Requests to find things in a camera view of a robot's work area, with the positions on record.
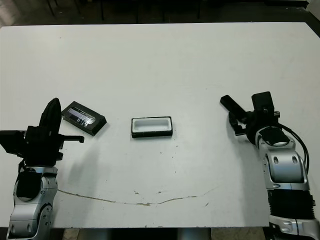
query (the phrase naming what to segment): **black cable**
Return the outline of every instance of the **black cable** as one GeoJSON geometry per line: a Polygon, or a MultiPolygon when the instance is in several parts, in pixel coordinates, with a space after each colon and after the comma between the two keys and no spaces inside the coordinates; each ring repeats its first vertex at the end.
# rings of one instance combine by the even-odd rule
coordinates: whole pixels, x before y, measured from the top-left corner
{"type": "Polygon", "coordinates": [[[298,136],[298,134],[296,134],[292,129],[290,129],[289,127],[282,125],[280,123],[278,123],[280,128],[283,128],[284,130],[286,130],[288,133],[290,133],[295,139],[297,139],[297,141],[300,143],[300,145],[302,146],[303,152],[304,152],[304,164],[305,164],[305,168],[306,168],[306,172],[309,172],[309,152],[308,149],[305,145],[305,143],[302,141],[302,139],[298,136]]]}

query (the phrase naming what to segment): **scratch mark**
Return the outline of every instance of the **scratch mark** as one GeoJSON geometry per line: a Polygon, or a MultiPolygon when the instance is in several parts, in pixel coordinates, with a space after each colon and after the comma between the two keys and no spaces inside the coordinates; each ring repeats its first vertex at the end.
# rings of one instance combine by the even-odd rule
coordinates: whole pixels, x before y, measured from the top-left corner
{"type": "Polygon", "coordinates": [[[154,204],[154,203],[150,203],[150,202],[147,202],[147,203],[142,203],[142,202],[135,203],[135,205],[142,205],[142,206],[146,206],[146,207],[150,207],[151,204],[154,204]]]}
{"type": "Polygon", "coordinates": [[[60,190],[60,189],[58,189],[58,191],[61,192],[61,193],[70,195],[70,196],[80,197],[80,198],[84,198],[84,199],[98,200],[98,201],[103,201],[103,202],[112,203],[112,204],[140,205],[140,206],[150,207],[151,205],[160,205],[160,204],[165,204],[165,203],[176,201],[176,200],[190,199],[190,198],[200,198],[200,197],[203,197],[204,195],[207,195],[208,193],[212,192],[213,190],[217,189],[218,187],[219,186],[216,186],[216,187],[210,189],[209,191],[205,192],[204,194],[198,195],[198,196],[183,196],[183,197],[171,198],[171,199],[168,199],[168,200],[165,200],[165,201],[161,201],[161,202],[147,202],[147,203],[143,203],[143,202],[133,203],[133,202],[124,202],[124,201],[112,201],[112,200],[103,199],[103,198],[80,195],[80,194],[77,194],[77,193],[63,191],[63,190],[60,190]]]}
{"type": "Polygon", "coordinates": [[[159,202],[159,203],[157,203],[157,204],[164,204],[164,203],[171,202],[171,201],[175,201],[175,200],[188,199],[188,198],[197,198],[197,197],[198,197],[198,196],[177,197],[177,198],[172,198],[172,199],[169,199],[169,200],[166,200],[166,201],[159,202]]]}

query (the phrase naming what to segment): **silver robot arm segment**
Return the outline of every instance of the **silver robot arm segment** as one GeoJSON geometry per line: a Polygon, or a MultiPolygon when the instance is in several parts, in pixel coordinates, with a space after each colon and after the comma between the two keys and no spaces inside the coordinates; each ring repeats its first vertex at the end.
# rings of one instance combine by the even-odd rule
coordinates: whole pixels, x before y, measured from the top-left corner
{"type": "Polygon", "coordinates": [[[315,202],[308,182],[309,153],[301,138],[279,123],[270,92],[252,97],[254,110],[243,110],[229,95],[220,103],[229,111],[236,136],[246,135],[259,150],[270,206],[267,240],[320,240],[320,224],[314,215],[315,202]],[[304,159],[296,152],[301,144],[304,159]]]}

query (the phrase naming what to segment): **table surface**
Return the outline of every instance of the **table surface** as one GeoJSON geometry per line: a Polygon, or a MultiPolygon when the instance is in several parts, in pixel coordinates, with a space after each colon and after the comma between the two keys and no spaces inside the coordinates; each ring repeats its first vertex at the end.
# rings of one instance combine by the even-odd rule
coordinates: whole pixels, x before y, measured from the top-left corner
{"type": "MultiPolygon", "coordinates": [[[[0,63],[1,130],[36,126],[54,97],[108,121],[95,137],[62,121],[85,142],[61,150],[54,227],[266,226],[262,164],[234,136],[225,94],[252,110],[251,95],[271,91],[308,147],[320,205],[320,39],[305,23],[3,27],[0,63]],[[131,138],[131,118],[157,116],[172,117],[172,137],[131,138]]],[[[21,158],[0,159],[6,227],[21,158]]]]}

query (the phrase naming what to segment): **floor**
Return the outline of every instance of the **floor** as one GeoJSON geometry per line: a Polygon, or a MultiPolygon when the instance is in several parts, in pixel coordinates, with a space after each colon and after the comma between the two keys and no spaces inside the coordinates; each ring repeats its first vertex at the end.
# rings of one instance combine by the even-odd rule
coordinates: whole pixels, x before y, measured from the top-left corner
{"type": "MultiPolygon", "coordinates": [[[[306,22],[320,37],[320,22],[304,7],[222,0],[0,0],[0,28],[24,25],[162,24],[223,22],[306,22]]],[[[0,228],[0,240],[7,229],[0,228]]],[[[53,229],[51,240],[61,240],[53,229]]],[[[213,240],[263,240],[261,227],[212,228],[213,240]]]]}

